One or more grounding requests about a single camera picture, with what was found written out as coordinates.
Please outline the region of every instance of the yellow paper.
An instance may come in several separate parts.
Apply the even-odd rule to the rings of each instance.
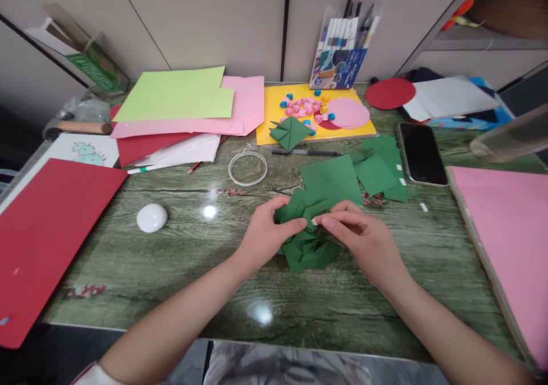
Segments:
[[[113,121],[232,116],[234,89],[219,88],[224,67],[144,72]]]
[[[322,97],[327,97],[329,100],[335,100],[337,98],[351,98],[355,101],[361,102],[360,98],[356,94],[356,90],[322,90],[321,95],[316,97],[314,96],[314,90],[308,88],[308,84],[295,84],[292,86],[274,86],[274,87],[265,87],[264,89],[264,123],[257,127],[257,144],[266,145],[266,144],[276,144],[276,140],[270,137],[269,128],[274,128],[275,125],[270,121],[280,122],[282,117],[285,117],[285,108],[280,107],[281,101],[286,97],[288,93],[293,94],[294,101],[300,100],[301,98],[315,97],[320,100]],[[298,119],[300,122],[304,120],[310,120],[314,122],[314,116],[306,116]],[[315,136],[308,136],[303,141],[314,141],[314,140],[327,140],[333,138],[345,138],[352,136],[370,136],[375,135],[377,130],[371,122],[371,120],[364,125],[363,127],[356,129],[338,129],[338,130],[328,130],[326,128],[320,127],[318,124],[318,130],[316,131]]]

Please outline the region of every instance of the pen holder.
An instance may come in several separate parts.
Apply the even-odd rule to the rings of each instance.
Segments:
[[[321,25],[310,89],[348,90],[353,87],[367,53],[369,41],[380,20],[377,5],[370,3],[367,16],[342,19],[328,7]],[[369,25],[364,23],[369,17]]]

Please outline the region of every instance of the pink paper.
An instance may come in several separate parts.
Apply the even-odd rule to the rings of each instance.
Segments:
[[[327,107],[329,113],[335,114],[331,122],[340,128],[360,128],[369,122],[369,110],[362,103],[353,99],[341,98],[331,100]]]
[[[121,122],[112,138],[179,132],[248,135],[264,121],[264,77],[225,76],[221,88],[234,89],[232,118],[195,120],[150,120]]]
[[[514,319],[548,370],[548,175],[450,167]]]

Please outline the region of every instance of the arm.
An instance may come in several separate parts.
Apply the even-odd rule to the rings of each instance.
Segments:
[[[234,254],[133,325],[99,361],[105,372],[127,384],[165,380],[239,287],[306,227],[303,218],[274,224],[274,211],[287,203],[277,197],[259,206]]]
[[[316,217],[343,242],[358,266],[430,352],[451,384],[534,384],[533,376],[462,323],[411,277],[380,219],[349,201]]]

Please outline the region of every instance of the green wood-grain table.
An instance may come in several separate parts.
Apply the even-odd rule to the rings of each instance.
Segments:
[[[366,84],[356,84],[362,99],[366,88]],[[123,99],[108,101],[114,105]],[[403,121],[395,111],[370,110],[379,133],[394,135],[394,126]],[[434,128],[434,132],[446,165],[546,172],[534,155],[504,164],[477,159],[470,153],[469,143],[481,132],[444,128]],[[361,144],[362,139],[343,139],[300,147],[348,152],[360,149]],[[47,147],[46,143],[41,146],[26,169]],[[240,194],[227,167],[230,159],[244,150],[267,159],[268,176]],[[272,155],[271,146],[256,145],[253,132],[247,137],[230,137],[220,146],[214,163],[203,163],[191,175],[186,164],[130,176],[88,236],[42,319],[129,328],[228,258],[238,247],[253,210],[302,187],[300,167],[321,159],[324,157]],[[254,161],[244,164],[256,169]],[[420,285],[472,329],[522,360],[450,189],[408,183],[408,192],[407,204],[368,205],[364,211],[388,224],[405,264]],[[145,234],[137,227],[136,215],[151,202],[165,206],[169,219],[159,232]],[[423,212],[421,202],[428,212]],[[88,282],[105,285],[106,290],[89,298],[67,298],[71,287]],[[285,258],[276,256],[242,286],[202,336],[431,360],[363,277],[347,250],[325,270],[309,269],[300,274],[291,273]]]

